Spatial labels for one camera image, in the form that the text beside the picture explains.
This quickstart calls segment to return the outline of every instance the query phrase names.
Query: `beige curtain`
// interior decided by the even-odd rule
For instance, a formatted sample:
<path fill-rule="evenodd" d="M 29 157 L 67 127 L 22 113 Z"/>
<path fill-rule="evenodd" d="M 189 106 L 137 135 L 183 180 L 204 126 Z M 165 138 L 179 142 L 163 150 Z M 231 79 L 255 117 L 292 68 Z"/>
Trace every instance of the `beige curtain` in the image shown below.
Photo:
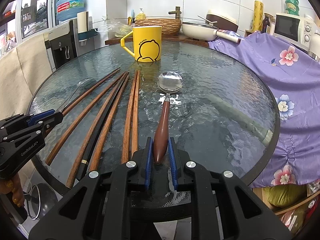
<path fill-rule="evenodd" d="M 0 58 L 0 120 L 26 113 L 42 82 L 52 73 L 44 36 L 34 36 Z"/>

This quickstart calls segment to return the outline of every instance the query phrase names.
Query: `paper towel roll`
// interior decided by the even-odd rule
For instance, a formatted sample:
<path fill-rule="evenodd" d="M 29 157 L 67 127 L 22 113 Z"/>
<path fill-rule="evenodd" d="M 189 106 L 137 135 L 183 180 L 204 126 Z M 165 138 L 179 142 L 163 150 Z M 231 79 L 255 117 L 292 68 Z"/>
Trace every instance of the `paper towel roll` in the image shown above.
<path fill-rule="evenodd" d="M 84 33 L 89 30 L 89 12 L 77 13 L 78 33 Z"/>
<path fill-rule="evenodd" d="M 308 55 L 319 61 L 320 59 L 320 34 L 314 33 L 310 39 L 310 47 Z"/>

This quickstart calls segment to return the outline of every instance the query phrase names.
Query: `yellow soap bottle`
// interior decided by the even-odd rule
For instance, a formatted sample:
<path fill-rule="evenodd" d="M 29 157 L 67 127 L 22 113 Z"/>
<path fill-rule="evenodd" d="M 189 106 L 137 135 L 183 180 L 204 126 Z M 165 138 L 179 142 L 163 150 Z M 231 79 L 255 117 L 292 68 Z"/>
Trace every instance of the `yellow soap bottle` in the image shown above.
<path fill-rule="evenodd" d="M 146 18 L 146 15 L 143 13 L 142 8 L 140 8 L 140 13 L 136 16 L 136 20 L 143 20 Z"/>

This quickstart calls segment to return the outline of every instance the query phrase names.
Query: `purple cloth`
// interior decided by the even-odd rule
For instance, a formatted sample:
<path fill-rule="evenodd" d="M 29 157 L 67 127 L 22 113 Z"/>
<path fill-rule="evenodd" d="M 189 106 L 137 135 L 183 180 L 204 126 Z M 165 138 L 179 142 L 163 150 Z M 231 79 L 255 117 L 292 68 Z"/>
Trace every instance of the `purple cloth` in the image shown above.
<path fill-rule="evenodd" d="M 241 39 L 239 45 L 217 39 L 209 46 L 253 70 L 272 91 L 281 118 L 276 150 L 251 186 L 302 185 L 319 179 L 320 64 L 267 33 Z"/>

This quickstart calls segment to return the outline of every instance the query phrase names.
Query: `white pan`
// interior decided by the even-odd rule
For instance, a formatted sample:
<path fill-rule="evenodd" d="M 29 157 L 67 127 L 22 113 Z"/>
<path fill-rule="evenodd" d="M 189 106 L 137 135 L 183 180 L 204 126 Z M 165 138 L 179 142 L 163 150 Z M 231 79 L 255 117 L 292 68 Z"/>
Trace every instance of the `white pan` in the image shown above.
<path fill-rule="evenodd" d="M 189 38 L 201 41 L 214 41 L 217 37 L 221 37 L 238 44 L 241 42 L 241 39 L 219 32 L 217 27 L 208 24 L 183 22 L 182 32 Z"/>

